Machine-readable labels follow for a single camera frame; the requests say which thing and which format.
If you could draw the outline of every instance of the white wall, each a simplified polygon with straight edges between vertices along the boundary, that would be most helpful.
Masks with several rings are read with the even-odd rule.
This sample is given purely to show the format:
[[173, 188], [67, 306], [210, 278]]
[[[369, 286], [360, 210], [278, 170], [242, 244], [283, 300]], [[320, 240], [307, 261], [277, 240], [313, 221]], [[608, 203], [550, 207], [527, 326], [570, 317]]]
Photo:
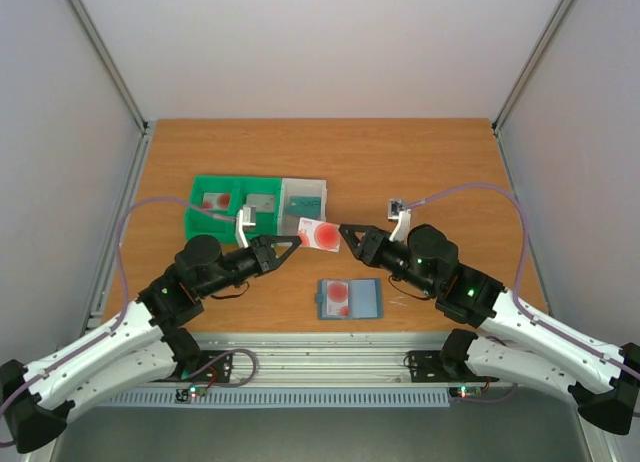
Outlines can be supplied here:
[[[503, 135], [551, 307], [640, 344], [638, 14], [640, 0], [578, 0]], [[624, 444], [637, 460], [638, 423]]]
[[147, 118], [495, 117], [558, 0], [84, 0]]
[[0, 0], [0, 27], [3, 363], [79, 335], [139, 136], [64, 0]]

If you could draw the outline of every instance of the vent grille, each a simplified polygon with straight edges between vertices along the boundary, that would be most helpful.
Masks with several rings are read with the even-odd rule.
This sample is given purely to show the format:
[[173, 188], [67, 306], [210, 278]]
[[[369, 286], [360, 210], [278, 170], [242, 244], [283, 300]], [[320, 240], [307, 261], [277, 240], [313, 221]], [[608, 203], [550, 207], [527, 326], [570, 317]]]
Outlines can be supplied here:
[[449, 407], [444, 388], [221, 389], [185, 397], [182, 389], [140, 388], [119, 394], [103, 407], [190, 407], [216, 409], [308, 407]]

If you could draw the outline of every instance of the table surface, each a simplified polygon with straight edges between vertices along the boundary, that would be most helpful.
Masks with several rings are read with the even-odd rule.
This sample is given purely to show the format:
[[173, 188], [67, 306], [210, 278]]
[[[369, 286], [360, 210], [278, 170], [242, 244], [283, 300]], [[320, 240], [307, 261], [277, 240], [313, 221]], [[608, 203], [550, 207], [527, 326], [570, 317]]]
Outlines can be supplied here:
[[[326, 179], [329, 222], [387, 230], [393, 228], [386, 219], [389, 198], [415, 201], [470, 182], [508, 187], [498, 146], [484, 119], [160, 120], [137, 200], [166, 195], [186, 200], [198, 174]], [[412, 225], [430, 223], [443, 231], [458, 245], [463, 263], [512, 284], [522, 234], [507, 199], [470, 190], [413, 212]], [[184, 242], [183, 208], [158, 203], [136, 210], [122, 249], [132, 296], [162, 274]], [[205, 300], [205, 312], [187, 328], [373, 332], [448, 331], [458, 326], [436, 311], [433, 301], [396, 291], [387, 275], [356, 261], [344, 243], [337, 254], [300, 249], [281, 269], [253, 279], [242, 297]], [[318, 320], [318, 279], [370, 277], [382, 280], [382, 319]], [[545, 308], [531, 260], [521, 296]], [[122, 302], [122, 288], [114, 277], [105, 319]]]

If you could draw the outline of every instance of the red circle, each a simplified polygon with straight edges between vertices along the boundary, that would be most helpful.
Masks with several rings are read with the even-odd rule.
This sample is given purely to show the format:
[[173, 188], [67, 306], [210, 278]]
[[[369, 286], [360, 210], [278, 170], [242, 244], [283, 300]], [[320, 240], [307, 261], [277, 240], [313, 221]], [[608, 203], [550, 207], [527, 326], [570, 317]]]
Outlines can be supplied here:
[[344, 302], [349, 296], [349, 290], [346, 285], [333, 282], [327, 287], [327, 295], [334, 302]]
[[231, 194], [220, 194], [218, 196], [218, 200], [216, 200], [218, 207], [225, 210], [229, 208], [230, 202], [231, 202]]
[[340, 243], [340, 234], [338, 234], [338, 229], [332, 224], [320, 224], [316, 227], [316, 231], [313, 235], [316, 239], [316, 244], [325, 250], [335, 249]]
[[302, 247], [309, 247], [311, 244], [309, 243], [309, 237], [307, 237], [307, 234], [305, 234], [304, 232], [300, 231], [298, 232], [298, 237], [300, 237], [300, 245]]

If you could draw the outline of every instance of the green tray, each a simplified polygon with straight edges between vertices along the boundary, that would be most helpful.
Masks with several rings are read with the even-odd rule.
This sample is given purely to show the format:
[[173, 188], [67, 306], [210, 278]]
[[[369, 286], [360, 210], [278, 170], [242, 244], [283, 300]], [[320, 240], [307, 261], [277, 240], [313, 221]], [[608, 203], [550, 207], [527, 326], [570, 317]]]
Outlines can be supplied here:
[[[280, 193], [282, 191], [282, 178], [272, 177], [229, 177], [198, 175], [193, 181], [189, 202], [200, 207], [206, 193], [231, 194], [229, 208], [227, 210], [212, 210], [213, 213], [235, 217], [242, 208], [247, 195], [262, 194], [275, 196], [275, 209], [271, 213], [256, 214], [256, 228], [246, 232], [247, 239], [258, 235], [277, 235], [278, 214], [280, 212]], [[235, 225], [229, 222], [215, 220], [195, 210], [187, 209], [184, 216], [185, 236], [187, 240], [196, 235], [213, 235], [223, 244], [234, 244]]]

